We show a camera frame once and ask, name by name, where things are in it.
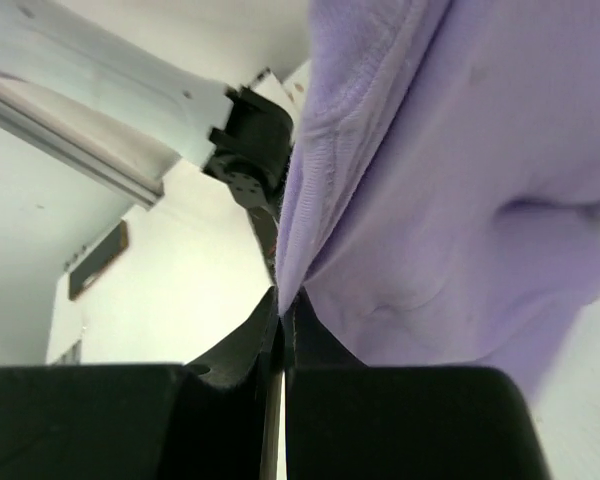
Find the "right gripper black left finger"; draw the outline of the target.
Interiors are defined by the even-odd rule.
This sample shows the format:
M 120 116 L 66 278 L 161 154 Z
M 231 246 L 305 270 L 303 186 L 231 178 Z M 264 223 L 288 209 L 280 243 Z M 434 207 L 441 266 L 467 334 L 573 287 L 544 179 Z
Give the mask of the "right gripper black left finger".
M 0 367 L 0 479 L 273 479 L 273 291 L 186 364 Z

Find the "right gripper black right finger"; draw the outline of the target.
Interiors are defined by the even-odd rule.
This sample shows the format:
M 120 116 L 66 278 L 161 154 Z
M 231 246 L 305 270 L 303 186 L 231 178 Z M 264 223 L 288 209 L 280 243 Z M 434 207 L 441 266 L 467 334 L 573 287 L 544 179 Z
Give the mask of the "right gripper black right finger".
M 369 367 L 300 293 L 282 320 L 291 479 L 546 479 L 527 405 L 484 367 Z

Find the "purple t shirt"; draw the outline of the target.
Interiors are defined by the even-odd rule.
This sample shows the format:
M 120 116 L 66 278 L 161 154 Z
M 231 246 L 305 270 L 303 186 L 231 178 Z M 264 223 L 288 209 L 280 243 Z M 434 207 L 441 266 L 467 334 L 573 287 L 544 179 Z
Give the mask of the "purple t shirt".
M 600 1 L 314 1 L 278 236 L 372 365 L 489 365 L 533 395 L 600 296 Z

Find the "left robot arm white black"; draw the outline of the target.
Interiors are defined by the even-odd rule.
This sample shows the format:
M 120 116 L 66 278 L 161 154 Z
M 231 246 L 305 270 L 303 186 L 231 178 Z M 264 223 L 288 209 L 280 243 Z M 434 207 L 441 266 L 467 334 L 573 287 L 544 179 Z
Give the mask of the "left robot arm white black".
M 0 1 L 0 127 L 144 208 L 161 181 L 125 163 L 169 150 L 275 215 L 297 109 L 269 71 L 237 88 L 169 64 L 52 1 Z

